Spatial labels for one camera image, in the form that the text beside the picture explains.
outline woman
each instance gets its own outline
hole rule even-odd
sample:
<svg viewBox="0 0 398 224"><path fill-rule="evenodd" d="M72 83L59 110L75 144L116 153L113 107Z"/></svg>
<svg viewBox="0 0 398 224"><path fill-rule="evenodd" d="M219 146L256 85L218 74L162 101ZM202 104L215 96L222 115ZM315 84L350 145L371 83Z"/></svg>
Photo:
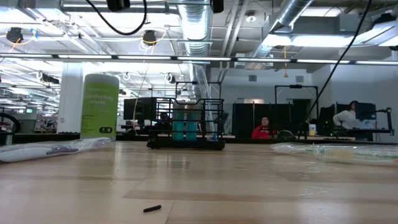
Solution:
<svg viewBox="0 0 398 224"><path fill-rule="evenodd" d="M255 130L251 134L252 139L270 139L272 138L272 134L270 135L269 130L269 121L267 117L263 117L261 119L261 125L256 127Z"/></svg>

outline ceiling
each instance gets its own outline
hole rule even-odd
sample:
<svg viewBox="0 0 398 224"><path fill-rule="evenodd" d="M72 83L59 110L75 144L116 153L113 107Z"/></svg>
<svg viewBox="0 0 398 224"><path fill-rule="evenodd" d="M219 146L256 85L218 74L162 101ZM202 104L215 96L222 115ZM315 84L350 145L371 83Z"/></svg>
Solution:
<svg viewBox="0 0 398 224"><path fill-rule="evenodd" d="M105 1L93 1L97 6ZM140 6L141 1L131 1L132 5ZM149 4L164 4L163 1L148 1ZM233 45L232 55L236 53L248 53L256 49L262 42L262 29L267 16L277 13L281 0L274 1L249 1L247 11L253 11L256 20L247 22L245 19L241 24L238 39ZM179 1L168 1L170 7L181 4ZM65 0L64 4L86 5L85 0ZM227 23L231 18L231 10L234 0L224 1L224 11L214 14L210 26L210 50L209 55L220 56L223 41L226 37ZM395 7L395 0L374 1L371 10L373 12ZM339 14L359 14L363 12L364 1L327 1L314 0L302 16L336 17ZM68 12L43 9L40 14L29 10L18 10L10 7L0 7L0 52L13 52L20 54L115 54L115 55L184 55L183 30L179 15L176 14L149 14L147 23L135 35L125 37L113 32L95 12L90 12L88 7L79 7ZM108 13L103 12L107 20L117 29L127 32L135 29L142 20L141 13ZM24 45L10 43L6 39L6 33L11 27L21 27L24 36ZM145 30L154 30L158 41L153 47L142 43L142 35ZM274 48L271 54L274 57L288 58L316 58L335 59L343 48L338 47L296 47L286 46L285 49ZM391 51L388 47L354 47L350 50L348 57L381 60L388 57ZM63 62L33 61L33 60L11 60L4 59L0 63L0 75L2 85L24 85L24 86L47 86L48 83L41 82L38 72L45 73L62 81ZM291 67L302 69L305 73L310 65ZM275 64L274 69L284 68L284 64ZM174 88L175 85L165 81L165 75L172 74L178 80L190 81L189 69L184 64L148 64L148 63L114 63L114 62L84 62L85 73L107 73L121 77L122 88L139 88L142 77L147 73L143 81L144 87L151 88ZM230 77L226 78L227 83L238 85L240 72L229 72ZM9 89L3 88L3 95ZM59 86L54 88L25 88L32 93L40 93L47 97L47 100L57 102L59 98ZM141 96L154 94L150 91L142 91ZM158 91L159 95L174 95L174 91ZM129 97L136 96L136 91L129 93ZM14 96L25 96L22 91Z"/></svg>

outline person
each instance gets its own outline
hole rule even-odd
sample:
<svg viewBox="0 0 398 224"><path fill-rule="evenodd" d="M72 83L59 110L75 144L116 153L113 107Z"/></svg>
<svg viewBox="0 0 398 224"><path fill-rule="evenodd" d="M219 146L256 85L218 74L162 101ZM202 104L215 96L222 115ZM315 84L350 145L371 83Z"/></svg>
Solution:
<svg viewBox="0 0 398 224"><path fill-rule="evenodd" d="M358 101L354 100L349 103L350 110L344 110L333 116L333 122L337 126L342 126L345 129L357 128L357 120L355 118L355 105Z"/></svg>
<svg viewBox="0 0 398 224"><path fill-rule="evenodd" d="M261 119L261 125L256 127L251 133L252 139L269 139L272 138L269 130L269 120L267 117Z"/></svg>

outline computer monitor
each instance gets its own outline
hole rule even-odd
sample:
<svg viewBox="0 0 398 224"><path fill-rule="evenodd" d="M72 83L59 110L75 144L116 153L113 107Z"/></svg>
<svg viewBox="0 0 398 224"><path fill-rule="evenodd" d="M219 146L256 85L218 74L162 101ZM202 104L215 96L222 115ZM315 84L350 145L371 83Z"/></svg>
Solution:
<svg viewBox="0 0 398 224"><path fill-rule="evenodd" d="M124 113L123 119L133 119L134 117L134 106L137 99L125 99L124 100ZM156 119L156 98L138 98L136 106L136 120L145 119Z"/></svg>
<svg viewBox="0 0 398 224"><path fill-rule="evenodd" d="M355 111L355 117L358 120L376 119L376 105L372 103L357 103Z"/></svg>

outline black wire rack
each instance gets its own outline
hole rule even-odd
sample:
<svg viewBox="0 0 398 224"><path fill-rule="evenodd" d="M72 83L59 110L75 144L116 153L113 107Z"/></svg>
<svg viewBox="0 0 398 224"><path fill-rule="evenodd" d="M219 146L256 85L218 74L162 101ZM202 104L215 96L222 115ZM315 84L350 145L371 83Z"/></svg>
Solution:
<svg viewBox="0 0 398 224"><path fill-rule="evenodd" d="M202 98L196 102L154 98L147 146L222 150L224 99Z"/></svg>

